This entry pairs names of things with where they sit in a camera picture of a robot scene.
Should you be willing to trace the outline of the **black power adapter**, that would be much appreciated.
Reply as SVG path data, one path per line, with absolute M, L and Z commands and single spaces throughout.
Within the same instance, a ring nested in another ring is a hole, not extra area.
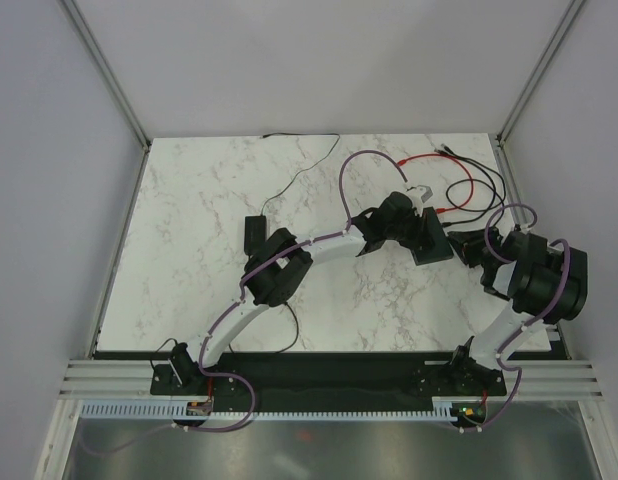
M 265 243 L 267 239 L 267 218 L 265 215 L 251 215 L 245 217 L 244 223 L 244 253 L 251 257 Z

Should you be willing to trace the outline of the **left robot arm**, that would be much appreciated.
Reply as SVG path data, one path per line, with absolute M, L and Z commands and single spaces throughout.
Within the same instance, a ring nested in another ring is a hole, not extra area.
M 350 216 L 345 227 L 333 233 L 297 237 L 286 228 L 276 230 L 249 257 L 228 308 L 204 333 L 174 346 L 168 357 L 173 382 L 186 394 L 202 391 L 233 339 L 257 316 L 288 302 L 311 268 L 373 253 L 387 241 L 422 263 L 434 248 L 439 226 L 435 209 L 393 192 L 380 206 Z

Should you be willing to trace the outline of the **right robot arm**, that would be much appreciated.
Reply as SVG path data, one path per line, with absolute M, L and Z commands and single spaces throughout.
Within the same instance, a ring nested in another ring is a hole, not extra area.
M 505 362 L 530 337 L 580 314 L 588 296 L 589 259 L 564 239 L 550 243 L 520 229 L 507 236 L 495 227 L 451 232 L 448 239 L 463 264 L 483 269 L 484 292 L 505 301 L 495 320 L 458 346 L 446 365 L 450 389 L 469 394 L 509 371 Z

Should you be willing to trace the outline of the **black network switch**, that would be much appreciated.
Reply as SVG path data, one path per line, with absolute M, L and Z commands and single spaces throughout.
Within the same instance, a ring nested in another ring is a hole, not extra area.
M 450 260 L 454 251 L 433 207 L 426 207 L 419 215 L 415 247 L 411 249 L 417 266 Z

